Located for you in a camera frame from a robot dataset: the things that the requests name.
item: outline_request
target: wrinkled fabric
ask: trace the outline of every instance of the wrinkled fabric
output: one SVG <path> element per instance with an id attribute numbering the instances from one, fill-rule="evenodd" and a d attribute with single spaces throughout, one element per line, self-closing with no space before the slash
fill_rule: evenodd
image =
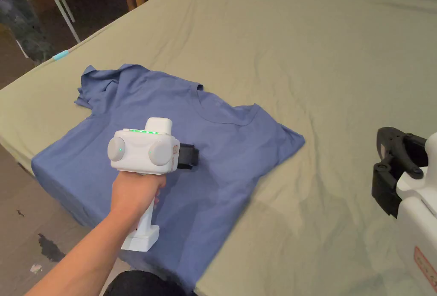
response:
<path id="1" fill-rule="evenodd" d="M 40 64 L 55 54 L 27 0 L 0 0 L 0 23 L 11 29 L 23 51 L 35 64 Z"/>
<path id="2" fill-rule="evenodd" d="M 110 210 L 117 175 L 109 140 L 117 130 L 144 128 L 149 117 L 171 119 L 172 135 L 199 149 L 199 165 L 167 174 L 152 218 L 158 241 L 149 252 L 123 252 L 122 259 L 139 270 L 157 266 L 192 290 L 259 178 L 301 148 L 303 136 L 256 104 L 231 107 L 199 83 L 139 65 L 89 66 L 81 84 L 77 103 L 92 114 L 32 159 L 36 178 L 80 223 L 95 226 Z"/>

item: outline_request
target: black pants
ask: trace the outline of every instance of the black pants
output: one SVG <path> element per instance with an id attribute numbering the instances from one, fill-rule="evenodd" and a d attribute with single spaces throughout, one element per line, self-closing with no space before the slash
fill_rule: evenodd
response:
<path id="1" fill-rule="evenodd" d="M 103 296 L 186 296 L 174 282 L 164 281 L 144 271 L 126 271 L 117 275 Z"/>
<path id="2" fill-rule="evenodd" d="M 9 27 L 26 55 L 40 64 L 55 55 L 27 0 L 0 0 L 0 23 Z"/>

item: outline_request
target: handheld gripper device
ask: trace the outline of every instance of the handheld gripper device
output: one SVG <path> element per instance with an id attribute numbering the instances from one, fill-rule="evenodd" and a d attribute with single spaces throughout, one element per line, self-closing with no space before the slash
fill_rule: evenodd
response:
<path id="1" fill-rule="evenodd" d="M 437 133 L 428 139 L 393 127 L 378 130 L 381 161 L 372 196 L 397 225 L 399 257 L 422 288 L 437 293 Z"/>
<path id="2" fill-rule="evenodd" d="M 171 127 L 168 118 L 150 117 L 144 130 L 116 131 L 108 144 L 111 166 L 141 174 L 166 174 L 197 166 L 199 151 L 193 145 L 181 144 L 171 135 Z M 153 201 L 122 249 L 146 252 L 158 240 L 160 227 L 151 224 L 152 212 Z"/>

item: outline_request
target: white plastic casing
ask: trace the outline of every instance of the white plastic casing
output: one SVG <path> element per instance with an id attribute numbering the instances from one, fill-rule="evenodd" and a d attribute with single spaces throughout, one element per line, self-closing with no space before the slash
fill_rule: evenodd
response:
<path id="1" fill-rule="evenodd" d="M 425 143 L 428 167 L 424 177 L 412 179 L 403 173 L 396 192 L 398 253 L 426 295 L 437 295 L 437 133 Z"/>
<path id="2" fill-rule="evenodd" d="M 141 174 L 165 174 L 178 167 L 179 140 L 171 136 L 172 122 L 167 118 L 151 117 L 144 130 L 116 131 L 108 145 L 111 166 L 120 171 Z M 150 224 L 153 201 L 140 223 L 126 238 L 122 249 L 146 252 L 158 240 L 160 227 Z"/>

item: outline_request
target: bed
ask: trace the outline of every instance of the bed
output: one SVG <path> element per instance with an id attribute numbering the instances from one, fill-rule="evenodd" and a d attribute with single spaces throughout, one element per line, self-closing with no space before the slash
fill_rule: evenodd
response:
<path id="1" fill-rule="evenodd" d="M 0 143 L 31 158 L 85 119 L 92 64 L 136 63 L 262 106 L 306 144 L 263 177 L 196 293 L 420 295 L 370 196 L 376 131 L 437 131 L 437 0 L 150 0 L 0 90 Z"/>

